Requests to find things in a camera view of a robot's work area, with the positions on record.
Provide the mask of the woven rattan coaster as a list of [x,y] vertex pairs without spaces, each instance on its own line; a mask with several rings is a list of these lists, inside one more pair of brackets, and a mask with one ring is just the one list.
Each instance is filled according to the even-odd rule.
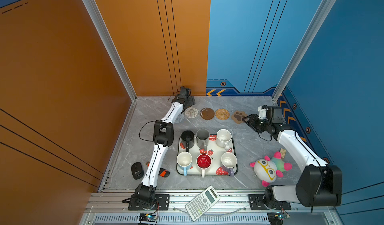
[[226,109],[217,109],[215,111],[215,116],[219,120],[227,120],[230,117],[230,112]]

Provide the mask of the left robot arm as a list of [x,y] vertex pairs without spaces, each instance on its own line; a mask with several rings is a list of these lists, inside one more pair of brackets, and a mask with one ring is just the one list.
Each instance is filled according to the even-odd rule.
[[156,188],[158,184],[158,174],[169,147],[174,141],[174,123],[176,118],[187,108],[196,104],[192,95],[178,94],[171,101],[171,107],[166,115],[155,121],[154,125],[154,150],[150,164],[142,179],[142,182],[135,189],[131,197],[140,208],[145,210],[152,209],[156,203]]

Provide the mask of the grey blue woven coaster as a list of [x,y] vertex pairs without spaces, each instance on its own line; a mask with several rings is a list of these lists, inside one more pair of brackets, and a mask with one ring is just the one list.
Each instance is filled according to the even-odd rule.
[[174,123],[177,124],[177,123],[181,123],[183,120],[184,120],[185,116],[184,114],[179,114],[177,116],[177,118],[175,119]]

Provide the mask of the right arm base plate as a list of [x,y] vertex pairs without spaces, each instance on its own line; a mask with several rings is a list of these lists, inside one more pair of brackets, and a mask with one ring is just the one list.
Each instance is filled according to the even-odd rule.
[[281,202],[275,200],[268,200],[265,195],[262,194],[249,194],[249,203],[250,208],[253,211],[263,210],[263,211],[272,211],[272,210],[291,210],[291,204],[288,202]]

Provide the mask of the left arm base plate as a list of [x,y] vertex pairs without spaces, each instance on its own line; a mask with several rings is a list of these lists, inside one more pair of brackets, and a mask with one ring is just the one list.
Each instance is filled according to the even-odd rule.
[[160,210],[167,211],[170,204],[169,194],[155,194],[154,198],[150,198],[150,201],[140,200],[133,195],[130,198],[128,205],[129,211],[143,211],[143,210]]

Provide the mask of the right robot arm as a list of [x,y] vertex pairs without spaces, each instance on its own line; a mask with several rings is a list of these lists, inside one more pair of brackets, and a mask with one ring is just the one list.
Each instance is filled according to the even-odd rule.
[[337,207],[342,202],[342,171],[313,152],[286,123],[273,123],[251,114],[242,118],[258,133],[268,132],[294,158],[302,174],[295,185],[267,186],[265,205],[271,202],[300,203],[305,207]]

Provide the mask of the dark brown scratched coaster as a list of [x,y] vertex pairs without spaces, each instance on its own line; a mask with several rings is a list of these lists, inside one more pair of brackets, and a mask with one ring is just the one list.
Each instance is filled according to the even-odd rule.
[[211,108],[203,108],[200,111],[200,116],[204,120],[211,120],[215,117],[215,111]]

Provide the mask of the paw shaped wooden coaster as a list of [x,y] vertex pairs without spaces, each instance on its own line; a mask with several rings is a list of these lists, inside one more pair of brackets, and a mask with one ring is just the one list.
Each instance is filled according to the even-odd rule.
[[241,124],[243,123],[243,118],[247,117],[248,115],[244,111],[235,111],[232,115],[231,118],[236,124]]

